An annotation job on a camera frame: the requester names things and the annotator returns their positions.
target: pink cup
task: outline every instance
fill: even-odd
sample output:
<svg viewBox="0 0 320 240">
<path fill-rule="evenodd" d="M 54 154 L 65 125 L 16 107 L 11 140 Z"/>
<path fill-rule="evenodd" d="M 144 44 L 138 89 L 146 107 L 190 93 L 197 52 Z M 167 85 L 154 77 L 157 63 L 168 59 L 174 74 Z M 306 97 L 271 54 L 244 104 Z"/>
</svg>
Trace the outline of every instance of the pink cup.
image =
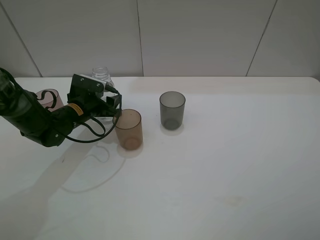
<svg viewBox="0 0 320 240">
<path fill-rule="evenodd" d="M 47 91 L 44 94 L 44 99 L 38 100 L 38 102 L 42 105 L 42 107 L 44 107 L 44 108 L 45 107 L 51 107 L 53 105 L 54 97 L 52 96 L 51 92 L 53 92 L 55 97 L 56 97 L 56 104 L 55 104 L 54 108 L 48 108 L 48 110 L 50 112 L 53 112 L 54 110 L 57 110 L 57 109 L 59 109 L 59 108 L 64 106 L 64 104 L 63 104 L 63 102 L 62 102 L 62 100 L 61 100 L 61 98 L 59 96 L 58 91 L 55 90 L 55 89 L 44 89 L 44 90 L 38 91 L 36 93 L 37 99 L 41 99 L 41 94 L 42 94 L 43 91 Z"/>
</svg>

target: gray plastic cup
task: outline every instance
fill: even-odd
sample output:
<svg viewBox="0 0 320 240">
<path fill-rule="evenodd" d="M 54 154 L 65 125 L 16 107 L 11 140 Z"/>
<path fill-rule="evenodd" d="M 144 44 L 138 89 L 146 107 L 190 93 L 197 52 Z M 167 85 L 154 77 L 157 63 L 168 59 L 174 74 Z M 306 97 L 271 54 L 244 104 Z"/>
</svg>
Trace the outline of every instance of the gray plastic cup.
<svg viewBox="0 0 320 240">
<path fill-rule="evenodd" d="M 160 118 L 165 129 L 176 130 L 182 125 L 185 103 L 185 96 L 177 91 L 167 91 L 160 96 Z"/>
</svg>

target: brown plastic cup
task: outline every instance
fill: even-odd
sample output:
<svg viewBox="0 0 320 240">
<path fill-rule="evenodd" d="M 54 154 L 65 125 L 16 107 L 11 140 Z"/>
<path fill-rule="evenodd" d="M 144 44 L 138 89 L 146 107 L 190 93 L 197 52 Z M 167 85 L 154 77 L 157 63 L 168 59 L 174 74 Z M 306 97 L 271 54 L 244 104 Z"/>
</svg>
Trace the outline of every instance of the brown plastic cup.
<svg viewBox="0 0 320 240">
<path fill-rule="evenodd" d="M 57 109 L 64 106 L 58 91 L 55 89 L 44 89 L 44 90 L 38 91 L 36 93 L 36 96 L 38 99 L 41 99 L 41 95 L 42 95 L 43 91 L 47 91 L 44 94 L 44 98 L 42 100 L 38 100 L 38 102 L 42 105 L 42 107 L 44 107 L 44 108 L 49 107 L 48 110 L 50 112 L 53 112 L 54 110 L 57 110 Z M 51 108 L 51 106 L 54 103 L 54 97 L 52 96 L 51 92 L 53 92 L 56 97 L 56 104 L 53 108 Z"/>
<path fill-rule="evenodd" d="M 120 146 L 126 150 L 136 150 L 143 143 L 141 115 L 133 109 L 124 109 L 115 125 Z"/>
</svg>

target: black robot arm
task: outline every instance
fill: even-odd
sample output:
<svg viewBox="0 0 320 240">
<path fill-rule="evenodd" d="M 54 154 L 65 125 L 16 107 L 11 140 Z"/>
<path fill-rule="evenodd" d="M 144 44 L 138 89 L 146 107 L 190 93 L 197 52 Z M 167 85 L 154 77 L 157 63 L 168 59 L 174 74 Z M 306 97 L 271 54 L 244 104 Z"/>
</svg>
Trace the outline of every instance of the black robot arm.
<svg viewBox="0 0 320 240">
<path fill-rule="evenodd" d="M 103 101 L 101 97 L 106 91 L 117 95 Z M 0 68 L 0 116 L 18 128 L 22 136 L 34 142 L 45 147 L 59 146 L 65 138 L 78 143 L 92 143 L 105 138 L 118 122 L 122 96 L 104 81 L 74 74 L 67 99 L 67 105 L 50 112 L 41 106 L 35 93 L 24 90 L 9 72 Z M 103 124 L 94 117 L 116 118 L 111 129 L 106 132 Z M 95 133 L 85 123 L 89 119 L 96 121 L 104 134 Z M 77 140 L 69 137 L 79 125 L 88 127 L 98 138 Z"/>
</svg>

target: table surface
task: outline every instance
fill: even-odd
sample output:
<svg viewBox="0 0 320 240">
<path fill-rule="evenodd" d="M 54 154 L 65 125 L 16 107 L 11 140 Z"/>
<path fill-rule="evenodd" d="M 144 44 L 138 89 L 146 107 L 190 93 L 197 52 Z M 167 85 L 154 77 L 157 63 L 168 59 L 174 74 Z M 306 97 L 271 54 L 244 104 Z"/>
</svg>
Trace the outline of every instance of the table surface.
<svg viewBox="0 0 320 240">
<path fill-rule="evenodd" d="M 26 90 L 71 78 L 17 78 Z M 320 236 L 320 83 L 311 77 L 114 77 L 143 146 L 114 132 L 45 148 L 0 118 L 1 240 L 301 240 Z M 161 127 L 159 96 L 186 97 Z M 77 128 L 72 136 L 93 139 Z"/>
</svg>

